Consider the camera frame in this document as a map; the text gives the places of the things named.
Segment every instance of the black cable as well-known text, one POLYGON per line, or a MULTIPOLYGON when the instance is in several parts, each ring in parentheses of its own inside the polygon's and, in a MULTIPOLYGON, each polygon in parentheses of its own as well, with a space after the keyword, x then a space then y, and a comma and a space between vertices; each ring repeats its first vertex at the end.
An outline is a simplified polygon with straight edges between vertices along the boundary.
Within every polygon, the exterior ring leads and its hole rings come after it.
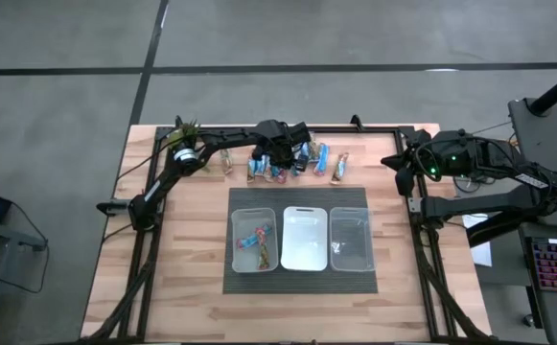
MULTIPOLYGON (((161 139, 159 139, 159 140, 163 140, 163 138, 165 138, 168 134, 163 135, 163 137, 162 137, 161 139)), ((167 143, 167 144, 166 144, 165 146, 163 146, 159 151, 157 151, 157 152, 151 154, 150 157, 144 159, 140 164, 138 164, 138 165, 136 165, 135 167, 133 167, 133 168, 127 170, 126 172, 121 173, 121 174, 116 178, 116 180, 117 180, 117 181, 120 180, 121 178, 125 177, 126 174, 131 173, 132 171, 134 171, 134 170, 138 169, 139 167, 143 166, 144 163, 150 161, 150 160, 153 159, 155 156, 159 155, 164 149, 168 148, 169 146, 171 146, 171 145, 177 145, 177 144, 179 144, 180 142, 182 142, 184 139, 188 139, 188 138, 191 138, 191 137, 194 137, 194 136, 197 136, 197 135, 196 135, 196 134, 185 135, 185 136, 183 136, 182 138, 177 139, 176 141, 173 141, 173 142, 171 142, 171 143, 167 143)))
POLYGON ((476 181, 476 182, 486 184, 487 186, 491 186, 492 184, 496 183, 495 178, 493 178, 493 177, 489 177, 489 178, 491 178, 491 181, 489 181, 489 179, 485 178, 484 181, 476 181))
POLYGON ((455 223, 455 222, 452 222, 452 221, 445 221, 445 223, 450 224, 450 225, 461 226, 462 228, 467 229, 467 227, 463 224, 455 223))
MULTIPOLYGON (((431 232, 431 230, 425 228, 425 232, 428 234, 428 241, 429 241, 429 233, 432 233, 432 234, 433 234, 433 237, 435 238, 436 243, 438 243, 438 241, 440 240, 440 234, 438 234, 437 231, 431 232)), ((424 247, 429 248, 429 244, 424 244, 424 243, 421 243, 421 244, 422 244, 424 247)))
POLYGON ((46 239, 44 234, 42 234, 41 231, 39 231, 39 229, 37 228, 35 223, 33 223, 33 221, 29 218, 29 216, 27 215, 25 210, 23 210, 22 207, 20 207, 20 205, 18 205, 15 201, 12 201, 12 205, 14 205, 18 209, 18 211, 20 211, 22 216, 24 216, 25 219, 29 222, 29 224, 31 224, 31 226, 34 228, 34 230, 37 232, 37 234, 41 237, 41 239, 44 240, 44 246, 48 247, 48 239, 46 239))
POLYGON ((102 240, 102 243, 105 242, 105 241, 107 241, 107 239, 111 238, 112 236, 118 234, 119 232, 121 232, 121 231, 127 229, 127 228, 130 227, 131 225, 132 225, 132 224, 125 225, 125 226, 123 226, 122 228, 120 228, 120 229, 114 231, 113 233, 110 233, 109 235, 105 236, 104 239, 102 240))
POLYGON ((512 165, 513 169, 514 169, 514 170, 516 169, 516 168, 515 168, 515 161, 508 155, 508 153, 506 153, 506 151, 505 151, 504 149, 501 148, 501 146, 500 146, 498 143, 496 143, 495 140, 490 140, 490 139, 482 138, 482 137, 474 137, 473 139, 474 139, 475 141, 476 141, 476 140, 479 140, 479 141, 481 141, 481 142, 483 142, 483 143, 491 144, 491 145, 495 146, 496 148, 498 148, 498 150, 500 150, 501 153, 503 153, 504 156, 508 159, 508 161, 509 161, 510 164, 512 165))
POLYGON ((511 122, 508 121, 508 122, 505 122, 505 123, 502 123, 502 124, 499 124, 499 125, 494 125, 494 126, 486 127, 486 128, 481 129, 481 130, 474 131, 474 132, 472 132, 472 133, 470 133, 470 134, 479 134, 479 133, 482 133, 483 131, 487 131, 487 130, 489 130, 489 129, 493 129, 493 128, 497 128, 497 127, 506 126, 506 125, 508 125, 508 124, 510 124, 510 123, 511 123, 511 122))
POLYGON ((456 141, 457 139, 445 139, 445 140, 437 140, 437 141, 428 141, 425 144, 421 145, 420 147, 416 148, 416 150, 414 151, 413 155, 414 155, 414 160, 416 161, 416 164, 419 166, 419 169, 423 172, 423 174, 425 176, 427 176, 430 180, 434 181, 434 182, 439 182, 440 179, 442 178, 442 173, 439 171, 440 167, 436 167, 436 169, 438 170, 438 176, 432 175, 431 173, 429 173, 425 167, 423 167, 423 163, 421 162, 421 157, 420 157, 420 151, 421 150, 426 150, 427 152, 429 152, 429 154, 431 154, 431 156, 434 159, 434 162, 437 165, 437 162, 435 161, 435 157, 433 156, 433 153, 431 153, 431 151, 429 149, 426 149, 426 146, 431 145, 431 144, 440 144, 440 143, 452 143, 454 141, 456 141))
POLYGON ((459 184, 457 183, 457 178, 456 178, 455 176, 453 176, 453 184, 454 184, 454 186, 455 186, 459 191, 461 191, 461 192, 463 192, 463 193, 470 194, 470 193, 474 193, 474 192, 476 192, 477 190, 480 189, 480 182, 470 181, 470 183, 475 183, 475 184, 476 184, 476 188, 475 188, 473 191, 464 190, 464 189, 461 188, 461 186, 459 186, 459 184))

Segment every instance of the desk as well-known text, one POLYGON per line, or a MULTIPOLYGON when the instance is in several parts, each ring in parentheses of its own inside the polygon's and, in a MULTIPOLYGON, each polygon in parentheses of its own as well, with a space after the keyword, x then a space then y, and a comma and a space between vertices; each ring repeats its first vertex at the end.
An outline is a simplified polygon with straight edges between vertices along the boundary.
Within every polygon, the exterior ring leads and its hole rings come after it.
MULTIPOLYGON (((418 125, 435 134, 438 125, 418 125)), ((121 172, 151 152, 155 126, 130 130, 121 172)), ((423 298, 414 259, 406 205, 397 194, 395 172, 380 159, 395 153, 389 134, 317 134, 328 144, 329 172, 317 177, 305 172, 289 178, 284 187, 328 187, 337 154, 348 150, 343 186, 366 188, 372 216, 377 294, 245 295, 222 294, 222 273, 228 221, 228 192, 233 187, 264 188, 280 185, 246 184, 246 163, 251 148, 231 150, 234 171, 224 176, 216 154, 209 171, 181 179, 169 193, 151 297, 147 341, 394 341, 426 340, 423 298)), ((142 191, 148 166, 122 178, 115 196, 131 198, 142 191)), ((429 193, 453 196, 453 184, 430 183, 429 193)), ((110 233, 128 224, 112 218, 110 233)), ((470 247, 464 231, 447 227, 440 232, 440 247, 448 285, 457 303, 484 332, 489 322, 470 247)), ((125 291, 132 230, 109 241, 101 250, 81 335, 96 331, 125 291)), ((436 318, 442 324, 439 299, 436 318)), ((136 325, 137 314, 130 327, 136 325)))

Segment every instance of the white plastic bin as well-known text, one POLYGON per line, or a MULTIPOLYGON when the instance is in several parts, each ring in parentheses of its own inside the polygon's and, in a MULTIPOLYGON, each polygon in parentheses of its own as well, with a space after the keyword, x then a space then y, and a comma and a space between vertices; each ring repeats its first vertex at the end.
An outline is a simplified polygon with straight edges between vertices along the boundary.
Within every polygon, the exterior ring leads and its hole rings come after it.
POLYGON ((287 207, 282 232, 281 265, 290 270, 322 271, 327 267, 327 212, 287 207))

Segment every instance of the clear plastic bin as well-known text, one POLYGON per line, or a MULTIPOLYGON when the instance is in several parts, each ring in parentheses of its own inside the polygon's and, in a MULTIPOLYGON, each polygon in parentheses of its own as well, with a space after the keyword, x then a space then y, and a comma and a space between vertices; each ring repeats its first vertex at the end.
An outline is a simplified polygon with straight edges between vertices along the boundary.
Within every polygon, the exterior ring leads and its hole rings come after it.
POLYGON ((278 266, 278 235, 276 232, 276 214, 269 208, 236 210, 231 214, 233 261, 231 267, 238 273, 270 272, 278 266), (269 225, 271 232, 266 236, 269 267, 259 269, 261 247, 254 244, 248 248, 238 248, 237 241, 246 239, 255 233, 255 229, 269 225))
POLYGON ((375 270, 369 210, 335 207, 330 212, 329 223, 332 269, 352 272, 375 270))

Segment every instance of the plastic container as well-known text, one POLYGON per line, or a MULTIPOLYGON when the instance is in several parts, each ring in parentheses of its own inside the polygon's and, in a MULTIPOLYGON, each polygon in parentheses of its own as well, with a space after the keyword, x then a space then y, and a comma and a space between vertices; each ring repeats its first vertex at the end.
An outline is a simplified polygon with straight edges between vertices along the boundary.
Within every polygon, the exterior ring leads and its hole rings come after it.
POLYGON ((280 264, 290 270, 322 271, 327 267, 327 212, 287 207, 280 264))
POLYGON ((375 270, 369 210, 335 207, 329 214, 332 269, 351 272, 375 270))
POLYGON ((278 235, 276 231, 276 214, 269 208, 236 210, 231 214, 233 261, 231 267, 238 273, 270 272, 278 266, 278 235), (245 239, 255 233, 255 229, 269 225, 271 232, 266 236, 269 267, 259 269, 261 247, 254 244, 246 249, 239 249, 238 239, 245 239))

